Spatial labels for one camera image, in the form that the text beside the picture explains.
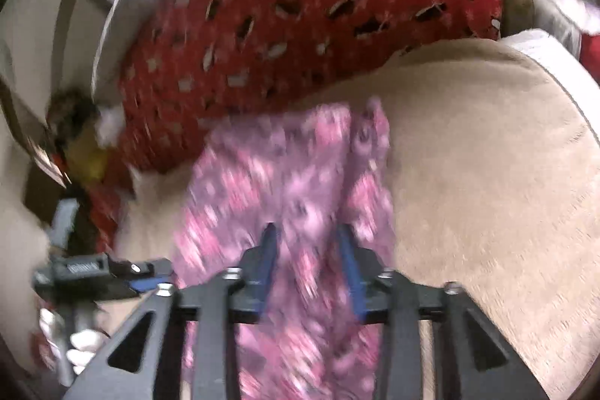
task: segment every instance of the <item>screw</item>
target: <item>screw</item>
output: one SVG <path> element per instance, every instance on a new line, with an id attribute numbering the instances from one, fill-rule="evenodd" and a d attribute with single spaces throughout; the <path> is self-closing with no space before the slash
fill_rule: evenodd
<path id="1" fill-rule="evenodd" d="M 175 292 L 175 285 L 173 283 L 159 283 L 158 291 L 156 294 L 159 297 L 170 297 Z"/>
<path id="2" fill-rule="evenodd" d="M 458 295 L 463 292 L 463 285 L 458 282 L 448 282 L 444 286 L 444 293 L 446 295 Z"/>
<path id="3" fill-rule="evenodd" d="M 383 273 L 380 273 L 377 277 L 382 280 L 391 280 L 394 273 L 393 268 L 384 268 Z"/>
<path id="4" fill-rule="evenodd" d="M 242 268 L 227 268 L 223 275 L 224 280 L 239 280 L 242 276 Z"/>

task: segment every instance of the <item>pink floral fabric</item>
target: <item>pink floral fabric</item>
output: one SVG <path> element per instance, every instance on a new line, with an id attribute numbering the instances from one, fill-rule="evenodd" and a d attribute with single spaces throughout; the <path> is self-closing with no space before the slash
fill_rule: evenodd
<path id="1" fill-rule="evenodd" d="M 280 230 L 265 315 L 238 330 L 242 398 L 370 399 L 379 326 L 352 313 L 334 239 L 349 223 L 391 264 L 392 204 L 381 170 L 389 125 L 378 100 L 362 114 L 324 105 L 302 114 L 228 121 L 194 167 L 173 265 L 180 287 L 206 282 Z M 184 371 L 190 378 L 195 324 Z"/>

